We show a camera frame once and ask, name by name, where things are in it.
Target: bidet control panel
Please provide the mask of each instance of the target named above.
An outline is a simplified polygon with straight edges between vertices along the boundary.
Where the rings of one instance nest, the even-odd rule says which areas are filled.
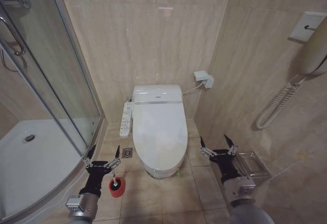
[[[132,111],[133,111],[133,103],[128,103],[128,102],[125,103],[124,110],[123,110],[122,123],[121,123],[121,130],[119,132],[119,135],[122,138],[128,137],[129,132],[131,130]]]

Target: wall-mounted hair dryer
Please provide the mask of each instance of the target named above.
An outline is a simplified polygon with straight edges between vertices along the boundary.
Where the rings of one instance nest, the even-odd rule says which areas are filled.
[[[255,121],[258,129],[267,128],[308,76],[327,72],[327,17],[321,22],[301,50],[298,74],[270,101]]]

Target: red container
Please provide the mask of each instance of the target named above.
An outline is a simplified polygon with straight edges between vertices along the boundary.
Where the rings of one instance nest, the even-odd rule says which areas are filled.
[[[116,177],[117,186],[114,186],[113,179],[109,182],[109,190],[113,197],[120,197],[125,192],[125,179],[121,177]]]

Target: robotic arm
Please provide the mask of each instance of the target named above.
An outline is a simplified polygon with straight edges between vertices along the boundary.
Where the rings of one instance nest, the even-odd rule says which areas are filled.
[[[221,171],[221,182],[225,188],[226,198],[233,211],[230,217],[231,224],[274,224],[271,217],[262,209],[254,205],[255,200],[251,196],[256,187],[253,179],[241,176],[233,165],[233,159],[238,146],[235,146],[226,135],[225,139],[229,146],[227,149],[210,150],[205,147],[201,137],[200,152],[216,163]]]
[[[85,187],[83,187],[78,195],[71,195],[66,202],[67,208],[70,210],[69,217],[73,219],[69,224],[90,224],[95,219],[98,210],[98,200],[101,196],[101,183],[103,177],[112,172],[113,179],[114,169],[121,163],[119,159],[120,146],[117,148],[115,158],[108,161],[92,161],[91,158],[95,151],[96,145],[88,152],[87,157],[83,159],[86,163],[86,170],[89,173]]]

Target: metal soap dish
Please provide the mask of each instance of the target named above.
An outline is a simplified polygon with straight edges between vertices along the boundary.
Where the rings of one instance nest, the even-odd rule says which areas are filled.
[[[241,175],[252,177],[257,185],[271,178],[271,174],[254,151],[236,153],[234,165]]]

